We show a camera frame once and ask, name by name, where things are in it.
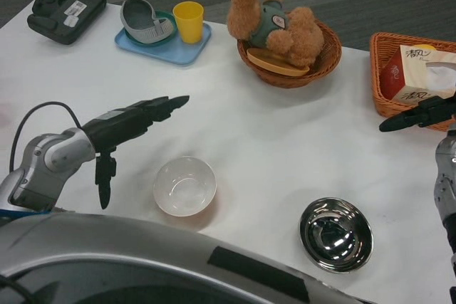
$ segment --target woven basket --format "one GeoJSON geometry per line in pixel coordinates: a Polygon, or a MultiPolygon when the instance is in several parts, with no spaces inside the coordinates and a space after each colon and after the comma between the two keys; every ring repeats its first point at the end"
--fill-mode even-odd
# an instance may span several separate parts
{"type": "Polygon", "coordinates": [[[334,31],[321,22],[317,22],[317,24],[323,31],[325,43],[320,55],[318,55],[314,65],[311,67],[311,70],[303,76],[287,76],[272,73],[271,71],[253,64],[247,57],[247,49],[251,48],[247,41],[237,41],[237,50],[245,64],[247,64],[264,82],[280,88],[302,87],[328,75],[338,65],[342,55],[341,42],[334,31]]]}
{"type": "MultiPolygon", "coordinates": [[[[379,32],[370,39],[370,69],[372,73],[372,91],[373,100],[377,112],[384,117],[392,117],[404,110],[409,110],[415,106],[397,103],[383,97],[380,91],[380,72],[386,65],[394,53],[399,49],[400,45],[414,46],[416,44],[430,44],[437,50],[449,51],[456,53],[456,43],[436,41],[429,38],[419,38],[412,36],[403,36],[396,33],[379,32]]],[[[446,131],[454,120],[441,122],[440,124],[429,126],[434,130],[446,131]]]]}

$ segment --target white ceramic bowl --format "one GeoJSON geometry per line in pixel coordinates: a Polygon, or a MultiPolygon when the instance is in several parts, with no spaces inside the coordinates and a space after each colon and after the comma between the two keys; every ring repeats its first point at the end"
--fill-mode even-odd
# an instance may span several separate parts
{"type": "Polygon", "coordinates": [[[154,182],[158,206],[173,216],[199,213],[212,201],[217,181],[211,167],[194,157],[181,157],[163,165],[154,182]]]}

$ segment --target metal bowl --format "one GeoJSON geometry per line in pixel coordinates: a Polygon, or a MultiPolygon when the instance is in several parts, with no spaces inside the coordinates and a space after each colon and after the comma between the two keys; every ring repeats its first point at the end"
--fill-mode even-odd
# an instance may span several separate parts
{"type": "Polygon", "coordinates": [[[354,205],[342,199],[325,197],[309,204],[299,231],[311,260],[324,270],[349,273],[371,257],[369,223],[354,205]]]}

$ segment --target teddy bear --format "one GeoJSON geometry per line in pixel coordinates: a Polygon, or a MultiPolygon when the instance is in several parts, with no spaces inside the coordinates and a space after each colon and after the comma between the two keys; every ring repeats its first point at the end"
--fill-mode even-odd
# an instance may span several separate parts
{"type": "Polygon", "coordinates": [[[267,48],[296,67],[315,63],[324,44],[312,10],[282,10],[283,0],[231,0],[227,26],[231,36],[267,48]]]}

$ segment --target label sticker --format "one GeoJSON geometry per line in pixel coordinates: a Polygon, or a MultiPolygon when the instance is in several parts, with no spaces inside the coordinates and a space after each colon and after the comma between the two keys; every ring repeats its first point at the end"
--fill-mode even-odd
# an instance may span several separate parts
{"type": "Polygon", "coordinates": [[[79,21],[79,18],[76,17],[76,16],[68,16],[66,17],[65,21],[63,22],[63,25],[67,25],[67,26],[70,26],[71,28],[74,28],[76,26],[76,24],[78,23],[79,21]]]}
{"type": "Polygon", "coordinates": [[[77,17],[82,13],[82,11],[86,9],[86,7],[87,5],[81,3],[79,0],[76,0],[70,7],[66,9],[64,14],[66,14],[67,16],[77,17]]]}
{"type": "Polygon", "coordinates": [[[279,28],[285,28],[285,19],[283,19],[282,17],[275,15],[275,16],[272,17],[272,21],[279,28]]]}
{"type": "Polygon", "coordinates": [[[110,119],[112,117],[117,117],[118,115],[120,115],[122,113],[123,113],[122,110],[111,110],[110,112],[107,112],[107,113],[105,113],[103,115],[100,115],[96,119],[97,120],[107,120],[107,119],[110,119]]]}

